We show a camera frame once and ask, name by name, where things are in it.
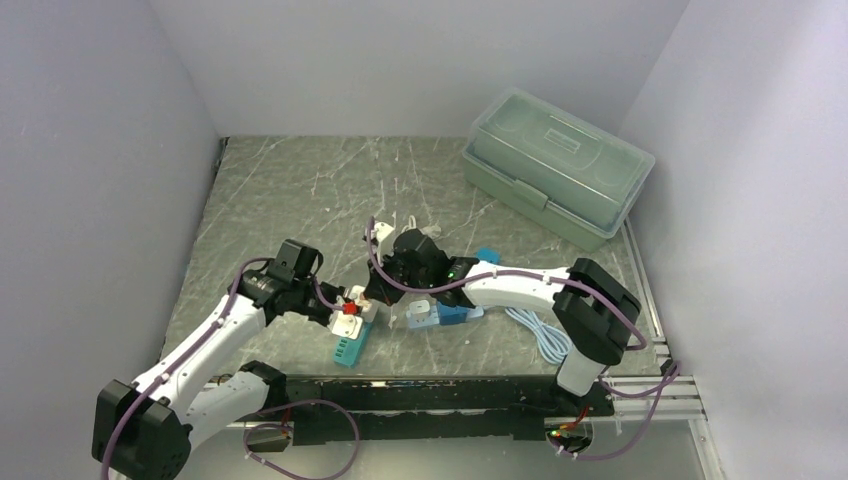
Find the teal block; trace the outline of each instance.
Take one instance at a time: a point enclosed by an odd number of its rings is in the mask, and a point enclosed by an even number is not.
[[[481,248],[480,250],[477,250],[477,254],[474,256],[493,265],[497,265],[501,261],[501,255],[491,248]]]
[[[344,367],[355,367],[356,362],[359,361],[359,356],[362,355],[362,350],[365,349],[365,341],[368,340],[371,325],[370,323],[362,325],[362,331],[359,332],[359,337],[356,340],[340,338],[336,351],[333,352],[333,361]]]
[[[442,302],[436,302],[436,311],[439,313],[439,325],[458,325],[465,323],[468,309],[465,307],[448,307]]]

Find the white cable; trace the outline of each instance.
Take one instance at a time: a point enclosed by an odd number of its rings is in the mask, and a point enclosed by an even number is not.
[[[400,231],[401,233],[403,233],[407,230],[413,230],[415,228],[418,228],[418,222],[415,221],[415,215],[410,215],[406,225],[404,225],[403,228],[400,229]]]
[[[539,353],[546,362],[559,365],[565,360],[565,356],[574,348],[571,338],[553,325],[548,325],[539,319],[536,312],[507,308],[506,314],[516,322],[529,328],[536,335],[536,343],[539,345]]]

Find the gray marble work surface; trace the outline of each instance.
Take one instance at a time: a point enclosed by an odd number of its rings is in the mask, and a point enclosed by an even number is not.
[[[212,311],[237,266],[273,257],[293,238],[326,257],[322,281],[351,286],[368,280],[361,240],[370,215],[406,225],[410,215],[429,227],[449,255],[481,247],[518,267],[560,267],[589,256],[637,292],[619,232],[586,254],[468,184],[462,176],[462,138],[234,137],[229,141],[206,205],[185,283],[168,326],[163,354],[174,349]],[[515,375],[554,373],[533,334],[502,309],[466,324],[409,330],[407,295],[383,306],[355,369],[333,362],[338,337],[305,317],[286,314],[248,342],[220,373],[257,359],[288,374]],[[553,314],[542,316],[558,325]],[[646,316],[637,322],[650,338]],[[653,348],[627,353],[616,375],[655,375]]]

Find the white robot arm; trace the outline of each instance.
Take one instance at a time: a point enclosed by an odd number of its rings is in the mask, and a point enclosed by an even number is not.
[[[171,479],[190,452],[227,424],[263,406],[286,403],[286,376],[250,362],[223,385],[204,389],[241,346],[278,315],[306,315],[331,332],[357,338],[376,305],[350,290],[318,283],[320,252],[293,240],[258,270],[238,272],[213,312],[173,352],[126,385],[110,382],[97,398],[92,456],[134,480]]]
[[[502,306],[539,312],[552,310],[575,349],[557,371],[556,383],[572,404],[586,395],[598,375],[617,365],[631,334],[647,342],[633,323],[639,301],[603,268],[587,258],[571,268],[532,270],[503,267],[471,257],[448,257],[418,229],[395,236],[393,228],[372,218],[366,229],[370,279],[368,298],[387,304],[405,293],[428,294],[445,305]],[[384,243],[391,241],[391,254]]]

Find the storage box lid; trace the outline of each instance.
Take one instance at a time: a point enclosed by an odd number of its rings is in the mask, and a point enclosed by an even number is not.
[[[609,237],[632,207],[655,159],[532,95],[510,89],[474,123],[467,148]]]

